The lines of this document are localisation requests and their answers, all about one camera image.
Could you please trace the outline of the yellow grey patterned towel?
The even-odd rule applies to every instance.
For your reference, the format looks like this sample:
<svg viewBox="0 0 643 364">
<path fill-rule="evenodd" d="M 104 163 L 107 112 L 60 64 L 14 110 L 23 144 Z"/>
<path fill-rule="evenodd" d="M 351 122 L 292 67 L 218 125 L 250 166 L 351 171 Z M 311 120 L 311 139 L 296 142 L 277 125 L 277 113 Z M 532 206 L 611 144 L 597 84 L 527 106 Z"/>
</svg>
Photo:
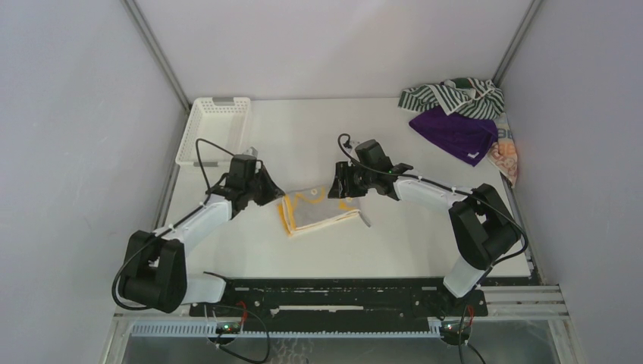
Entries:
<svg viewBox="0 0 643 364">
<path fill-rule="evenodd" d="M 328 198 L 330 187 L 317 186 L 286 193 L 277 204 L 278 214 L 289 237 L 328 228 L 340 221 L 359 217 L 366 227 L 372 223 L 361 209 L 359 198 Z"/>
</svg>

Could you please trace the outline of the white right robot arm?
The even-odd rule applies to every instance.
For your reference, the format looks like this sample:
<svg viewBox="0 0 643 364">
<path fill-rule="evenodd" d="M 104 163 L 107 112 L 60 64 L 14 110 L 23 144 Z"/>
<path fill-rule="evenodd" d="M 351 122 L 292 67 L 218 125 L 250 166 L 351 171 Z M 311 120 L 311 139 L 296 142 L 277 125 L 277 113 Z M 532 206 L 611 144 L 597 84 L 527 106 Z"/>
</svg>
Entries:
<svg viewBox="0 0 643 364">
<path fill-rule="evenodd" d="M 366 196 L 370 190 L 395 201 L 447 210 L 460 254 L 444 277 L 438 305 L 447 315 L 459 315 L 472 292 L 492 269 L 513 257 L 518 242 L 528 247 L 524 229 L 511 216 L 497 190 L 490 184 L 476 188 L 447 186 L 415 173 L 412 165 L 394 164 L 376 140 L 354 144 L 347 133 L 337 138 L 347 157 L 337 162 L 328 198 Z"/>
</svg>

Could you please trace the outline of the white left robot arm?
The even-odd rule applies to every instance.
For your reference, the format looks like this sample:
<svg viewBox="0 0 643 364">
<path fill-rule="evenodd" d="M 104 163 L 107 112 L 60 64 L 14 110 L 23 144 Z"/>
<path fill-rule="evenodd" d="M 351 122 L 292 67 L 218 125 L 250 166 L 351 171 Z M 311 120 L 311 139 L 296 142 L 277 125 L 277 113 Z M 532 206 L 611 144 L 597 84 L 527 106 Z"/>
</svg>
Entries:
<svg viewBox="0 0 643 364">
<path fill-rule="evenodd" d="M 237 296 L 225 288 L 226 280 L 208 272 L 190 273 L 187 257 L 249 202 L 264 206 L 283 195 L 263 161 L 252 155 L 234 155 L 228 172 L 207 186 L 204 200 L 193 211 L 167 227 L 130 236 L 124 263 L 112 283 L 114 302 L 126 310 L 165 313 L 182 305 L 207 303 L 217 315 L 230 315 Z"/>
</svg>

